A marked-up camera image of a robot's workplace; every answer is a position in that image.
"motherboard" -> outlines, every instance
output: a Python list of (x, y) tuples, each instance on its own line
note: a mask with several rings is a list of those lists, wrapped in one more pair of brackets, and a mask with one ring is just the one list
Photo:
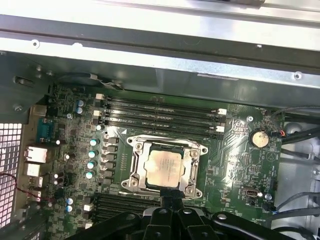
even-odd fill
[[(258, 224), (270, 217), (281, 152), (272, 109), (108, 88), (55, 85), (36, 142), (54, 145), (45, 206), (61, 240), (122, 211), (184, 204)], [(278, 117), (280, 125), (284, 115)]]

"ventilation grille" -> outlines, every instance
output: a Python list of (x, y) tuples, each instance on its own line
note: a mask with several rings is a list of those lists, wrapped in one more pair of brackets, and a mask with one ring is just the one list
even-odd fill
[[(0, 173), (17, 176), (21, 133), (22, 124), (0, 123)], [(10, 223), (14, 197), (15, 181), (0, 176), (0, 228)]]

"cpu socket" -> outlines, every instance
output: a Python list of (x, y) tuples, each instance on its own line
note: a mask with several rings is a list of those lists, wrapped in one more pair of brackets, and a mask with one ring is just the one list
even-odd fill
[(188, 139), (152, 135), (127, 138), (133, 147), (130, 177), (121, 185), (134, 195), (159, 196), (160, 188), (182, 191), (185, 198), (201, 198), (196, 188), (199, 159), (208, 148)]

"red wire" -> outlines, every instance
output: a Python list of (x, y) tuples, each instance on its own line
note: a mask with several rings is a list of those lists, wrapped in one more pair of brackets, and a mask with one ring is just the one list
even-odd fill
[(282, 137), (285, 137), (285, 136), (286, 136), (286, 133), (285, 133), (285, 131), (283, 131), (283, 130), (280, 130), (280, 134), (281, 134)]
[(23, 192), (23, 193), (25, 193), (25, 194), (27, 194), (27, 195), (29, 195), (29, 196), (35, 197), (35, 198), (39, 198), (39, 199), (42, 200), (42, 201), (50, 201), (50, 200), (51, 200), (51, 198), (39, 197), (39, 196), (33, 194), (32, 192), (29, 192), (29, 191), (26, 191), (26, 190), (23, 190), (23, 189), (19, 188), (19, 187), (18, 187), (17, 178), (16, 178), (14, 175), (10, 174), (10, 173), (1, 172), (1, 173), (0, 173), (0, 176), (8, 176), (8, 177), (13, 178), (13, 179), (14, 179), (14, 189), (17, 189), (17, 190), (20, 191), (20, 192)]

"green circuit board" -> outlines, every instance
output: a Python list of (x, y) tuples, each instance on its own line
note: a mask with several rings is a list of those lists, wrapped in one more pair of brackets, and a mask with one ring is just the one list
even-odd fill
[[(202, 135), (197, 129), (188, 124), (184, 126), (179, 121), (172, 132), (163, 130), (164, 125), (156, 123), (135, 127), (134, 124), (138, 120), (132, 118), (132, 121), (109, 121), (103, 130), (97, 131), (96, 126), (101, 124), (101, 118), (105, 116), (105, 110), (108, 108), (105, 103), (107, 97), (132, 100), (133, 103), (128, 103), (127, 106), (133, 110), (139, 110), (136, 104), (142, 101), (150, 106), (164, 106), (162, 110), (170, 105), (188, 106), (195, 111), (223, 109), (226, 110), (226, 115), (223, 121), (217, 121), (217, 124), (223, 126), (224, 131), (209, 134), (205, 130)], [(264, 196), (265, 194), (270, 194), (272, 198), (275, 196), (281, 152), (281, 140), (274, 134), (276, 129), (270, 121), (272, 109), (143, 92), (65, 85), (54, 87), (52, 99), (46, 119), (53, 121), (54, 127), (52, 134), (45, 136), (49, 136), (52, 140), (66, 140), (66, 144), (60, 146), (60, 153), (54, 161), (52, 172), (65, 172), (69, 177), (69, 185), (63, 188), (61, 193), (63, 197), (58, 203), (48, 208), (50, 239), (64, 239), (90, 222), (83, 217), (85, 196), (101, 193), (133, 197), (121, 186), (121, 182), (129, 178), (131, 171), (133, 148), (128, 145), (126, 139), (142, 134), (189, 139), (208, 148), (208, 153), (200, 157), (196, 181), (196, 187), (203, 192), (203, 196), (185, 201), (185, 204), (206, 207), (211, 213), (227, 211), (258, 224), (272, 214), (262, 209), (264, 202), (273, 202), (273, 199), (267, 200)], [(85, 103), (81, 114), (76, 113), (79, 100)], [(67, 118), (67, 114), (72, 114), (72, 118)], [(278, 121), (283, 124), (284, 115), (280, 115)], [(269, 135), (267, 146), (259, 148), (250, 143), (250, 134), (256, 130), (263, 130)], [(110, 184), (104, 183), (104, 168), (101, 166), (101, 160), (107, 154), (108, 138), (118, 138), (115, 144), (115, 167)], [(98, 139), (99, 144), (90, 146), (91, 139)], [(100, 155), (94, 158), (97, 166), (93, 169), (95, 173), (93, 178), (87, 179), (86, 173), (90, 171), (87, 168), (90, 160), (88, 152), (92, 150), (99, 152)], [(75, 158), (66, 160), (64, 158), (66, 153), (74, 153)], [(258, 189), (263, 195), (248, 197), (244, 191), (247, 187)], [(49, 185), (49, 192), (52, 195), (57, 194), (57, 187)], [(75, 199), (74, 209), (66, 212), (66, 198), (69, 197)], [(142, 196), (141, 199), (156, 201), (159, 198)]]

